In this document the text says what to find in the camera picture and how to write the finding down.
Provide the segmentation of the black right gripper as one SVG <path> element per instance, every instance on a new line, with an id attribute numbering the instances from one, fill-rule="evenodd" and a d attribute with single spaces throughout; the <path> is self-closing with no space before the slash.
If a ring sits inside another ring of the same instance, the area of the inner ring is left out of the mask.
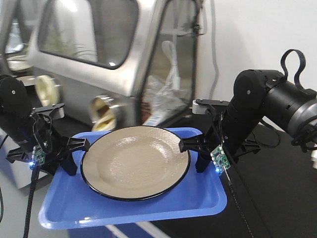
<path id="1" fill-rule="evenodd" d="M 238 120 L 231 117 L 228 112 L 212 114 L 211 125 L 205 134 L 199 134 L 189 138 L 181 138 L 178 144 L 180 152 L 192 150 L 198 152 L 195 163 L 196 172 L 202 173 L 211 162 L 211 152 L 221 143 L 227 156 L 231 156 L 234 162 L 238 162 L 239 157 L 248 153 L 258 153 L 260 146 L 255 141 L 247 142 L 247 137 L 253 132 L 259 120 Z"/>

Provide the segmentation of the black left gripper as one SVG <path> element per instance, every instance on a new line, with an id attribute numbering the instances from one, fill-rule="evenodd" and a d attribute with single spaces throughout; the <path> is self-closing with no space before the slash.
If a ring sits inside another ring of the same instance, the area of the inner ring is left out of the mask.
<path id="1" fill-rule="evenodd" d="M 11 127 L 8 136 L 18 144 L 18 148 L 10 150 L 6 159 L 29 164 L 30 169 L 39 167 L 43 172 L 54 174 L 61 166 L 70 176 L 76 175 L 77 165 L 72 153 L 89 151 L 87 138 L 69 138 L 61 136 L 53 127 L 51 117 L 35 111 L 27 118 L 19 119 L 22 124 Z"/>

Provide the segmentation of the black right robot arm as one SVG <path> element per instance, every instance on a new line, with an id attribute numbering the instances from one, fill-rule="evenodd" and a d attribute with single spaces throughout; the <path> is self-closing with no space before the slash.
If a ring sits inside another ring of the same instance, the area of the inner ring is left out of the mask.
<path id="1" fill-rule="evenodd" d="M 258 125 L 267 117 L 289 134 L 293 146 L 303 152 L 313 150 L 307 144 L 317 141 L 317 93 L 303 89 L 298 80 L 290 82 L 277 70 L 245 70 L 234 82 L 230 102 L 196 99 L 193 113 L 211 115 L 205 134 L 182 139 L 181 152 L 199 153 L 196 171 L 201 173 L 211 162 L 211 152 L 223 145 L 228 156 L 237 159 L 237 151 Z"/>

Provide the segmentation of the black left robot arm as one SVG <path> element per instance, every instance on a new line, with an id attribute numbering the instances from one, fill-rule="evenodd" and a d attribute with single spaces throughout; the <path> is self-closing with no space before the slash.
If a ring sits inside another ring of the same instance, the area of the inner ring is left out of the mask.
<path id="1" fill-rule="evenodd" d="M 72 153 L 87 152 L 87 139 L 65 137 L 53 126 L 53 120 L 64 116 L 64 104 L 34 108 L 22 81 L 9 75 L 0 77 L 0 127 L 17 145 L 7 160 L 25 162 L 30 169 L 54 175 L 61 166 L 70 176 L 77 165 Z"/>

